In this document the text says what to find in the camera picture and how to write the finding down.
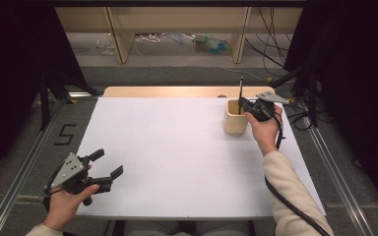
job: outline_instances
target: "left hand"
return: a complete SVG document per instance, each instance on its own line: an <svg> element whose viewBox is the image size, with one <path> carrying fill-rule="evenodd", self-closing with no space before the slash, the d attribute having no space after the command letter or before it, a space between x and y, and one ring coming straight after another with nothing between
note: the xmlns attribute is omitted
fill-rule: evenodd
<svg viewBox="0 0 378 236"><path fill-rule="evenodd" d="M55 188L52 192L59 191L51 195L50 209L43 225L58 231L63 231L67 223L75 216L81 202L99 189L98 184L88 186L84 191L77 195L72 195Z"/></svg>

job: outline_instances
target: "sleeve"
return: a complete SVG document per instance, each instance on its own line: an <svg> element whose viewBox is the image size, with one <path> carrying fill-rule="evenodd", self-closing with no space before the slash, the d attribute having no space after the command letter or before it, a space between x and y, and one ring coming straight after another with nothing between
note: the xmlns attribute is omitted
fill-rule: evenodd
<svg viewBox="0 0 378 236"><path fill-rule="evenodd" d="M324 214L312 199L306 187L296 175L289 159L278 151L271 151L263 158L263 168L268 181L294 206L321 225L329 235L334 235ZM272 196L276 235L303 236L320 235L305 220Z"/></svg>
<svg viewBox="0 0 378 236"><path fill-rule="evenodd" d="M36 225L27 236L63 236L63 232L39 224Z"/></svg>

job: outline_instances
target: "right hand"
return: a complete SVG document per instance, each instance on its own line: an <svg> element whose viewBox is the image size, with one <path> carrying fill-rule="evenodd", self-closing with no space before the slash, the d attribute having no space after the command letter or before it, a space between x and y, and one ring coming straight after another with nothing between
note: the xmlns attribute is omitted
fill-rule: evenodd
<svg viewBox="0 0 378 236"><path fill-rule="evenodd" d="M275 114L275 116L280 122L282 122L282 112L282 109L275 105L275 113L279 114ZM279 132L279 126L276 120L271 118L268 121L259 122L251 113L245 112L244 114L251 124L253 137L259 145L263 156L271 151L278 150L276 148L276 136Z"/></svg>

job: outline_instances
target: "hand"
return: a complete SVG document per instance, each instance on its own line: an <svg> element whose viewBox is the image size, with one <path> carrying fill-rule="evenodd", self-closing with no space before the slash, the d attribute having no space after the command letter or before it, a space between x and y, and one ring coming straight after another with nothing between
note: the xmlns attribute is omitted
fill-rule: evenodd
<svg viewBox="0 0 378 236"><path fill-rule="evenodd" d="M279 114L276 114L275 116L280 122L282 122L282 109L276 105L275 113ZM278 150L276 148L276 136L279 131L279 126L276 120L271 118L268 121L259 122L251 113L245 112L244 114L248 122L251 124L253 137L259 145L263 156L270 151Z"/></svg>
<svg viewBox="0 0 378 236"><path fill-rule="evenodd" d="M51 229L63 231L67 223L75 216L81 202L94 194L98 189L99 185L90 185L77 195L69 194L60 188L53 189L53 193L56 191L59 192L51 195L50 209L42 224Z"/></svg>

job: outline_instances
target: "pen holder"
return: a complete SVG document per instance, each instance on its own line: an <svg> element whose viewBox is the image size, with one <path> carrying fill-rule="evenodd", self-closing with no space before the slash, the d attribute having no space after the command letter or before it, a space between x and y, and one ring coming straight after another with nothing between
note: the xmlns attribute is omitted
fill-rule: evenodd
<svg viewBox="0 0 378 236"><path fill-rule="evenodd" d="M223 117L223 130L227 134L240 136L244 134L246 128L247 119L243 109L239 109L238 100L228 100Z"/></svg>

